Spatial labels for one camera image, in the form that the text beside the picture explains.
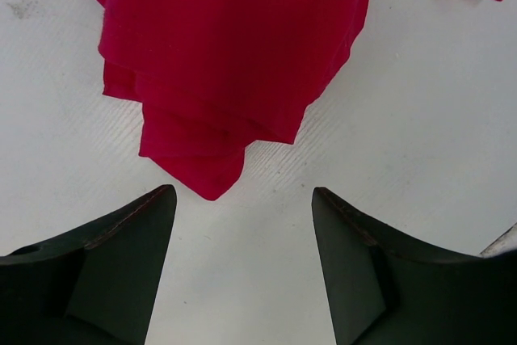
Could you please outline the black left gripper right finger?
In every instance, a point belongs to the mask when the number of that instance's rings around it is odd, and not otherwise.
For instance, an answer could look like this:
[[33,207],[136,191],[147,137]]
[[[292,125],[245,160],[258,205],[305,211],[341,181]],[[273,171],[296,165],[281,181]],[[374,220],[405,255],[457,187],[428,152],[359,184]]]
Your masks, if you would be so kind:
[[434,246],[324,187],[312,214],[337,343],[515,343],[513,250],[482,258]]

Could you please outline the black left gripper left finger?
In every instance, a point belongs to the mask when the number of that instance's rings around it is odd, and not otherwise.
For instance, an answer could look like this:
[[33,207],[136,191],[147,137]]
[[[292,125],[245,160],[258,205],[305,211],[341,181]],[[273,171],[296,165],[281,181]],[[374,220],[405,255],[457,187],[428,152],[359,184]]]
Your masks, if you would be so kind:
[[174,224],[162,185],[1,258],[3,344],[143,344]]

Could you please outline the red t shirt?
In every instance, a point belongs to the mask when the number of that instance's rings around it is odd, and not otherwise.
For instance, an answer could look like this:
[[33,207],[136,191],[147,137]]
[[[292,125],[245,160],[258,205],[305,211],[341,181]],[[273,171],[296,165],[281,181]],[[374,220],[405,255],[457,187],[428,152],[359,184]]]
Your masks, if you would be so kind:
[[369,0],[97,0],[106,96],[141,105],[139,154],[206,200],[246,147],[291,144],[346,63]]

